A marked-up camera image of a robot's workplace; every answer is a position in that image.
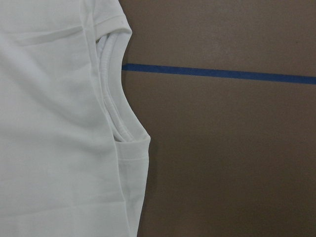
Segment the white long-sleeve printed shirt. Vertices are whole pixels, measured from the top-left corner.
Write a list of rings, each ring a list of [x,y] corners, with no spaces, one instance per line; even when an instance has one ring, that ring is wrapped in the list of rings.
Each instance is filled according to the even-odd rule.
[[[121,83],[117,0],[0,3],[0,234],[135,237],[150,136]]]

